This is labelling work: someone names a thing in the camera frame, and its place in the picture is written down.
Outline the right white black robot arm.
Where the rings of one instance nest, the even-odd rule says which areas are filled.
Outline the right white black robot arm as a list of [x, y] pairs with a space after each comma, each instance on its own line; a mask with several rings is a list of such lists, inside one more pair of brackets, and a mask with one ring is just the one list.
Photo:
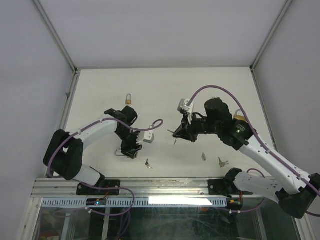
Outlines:
[[271, 175], [270, 178], [256, 177], [234, 167], [213, 185], [216, 192], [228, 198], [237, 191], [260, 195], [296, 219], [307, 213], [320, 189], [318, 173], [309, 174], [269, 149], [265, 141], [257, 139], [245, 120], [232, 116], [228, 105], [220, 98], [205, 102], [205, 116], [193, 109], [194, 103], [181, 99], [177, 110], [182, 120], [173, 133], [174, 138], [194, 143], [198, 135], [217, 135], [225, 145], [249, 157]]

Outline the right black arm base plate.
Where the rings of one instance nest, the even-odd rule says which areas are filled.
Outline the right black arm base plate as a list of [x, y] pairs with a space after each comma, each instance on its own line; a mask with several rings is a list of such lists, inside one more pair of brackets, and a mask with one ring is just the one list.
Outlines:
[[207, 181], [208, 194], [222, 195], [228, 198], [232, 196], [240, 195], [241, 191], [235, 186], [232, 181], [227, 181], [224, 179], [209, 179]]

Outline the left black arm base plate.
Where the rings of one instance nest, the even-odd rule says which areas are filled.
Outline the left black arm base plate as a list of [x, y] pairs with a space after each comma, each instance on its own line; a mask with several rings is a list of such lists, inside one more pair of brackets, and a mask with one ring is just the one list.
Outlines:
[[90, 186], [86, 183], [79, 183], [76, 189], [77, 196], [118, 196], [120, 194], [119, 179], [105, 179], [100, 183]]

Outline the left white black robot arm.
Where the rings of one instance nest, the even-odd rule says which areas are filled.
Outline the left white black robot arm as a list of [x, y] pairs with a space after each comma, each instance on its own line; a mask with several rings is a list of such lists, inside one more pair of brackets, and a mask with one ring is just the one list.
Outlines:
[[132, 126], [137, 119], [136, 111], [125, 106], [120, 111], [112, 108], [106, 110], [99, 120], [80, 130], [68, 132], [59, 129], [52, 136], [43, 163], [65, 180], [85, 183], [93, 194], [100, 194], [105, 188], [105, 177], [83, 163], [83, 152], [91, 144], [114, 133], [121, 140], [122, 155], [135, 159], [142, 149], [138, 143], [140, 132], [128, 126]]

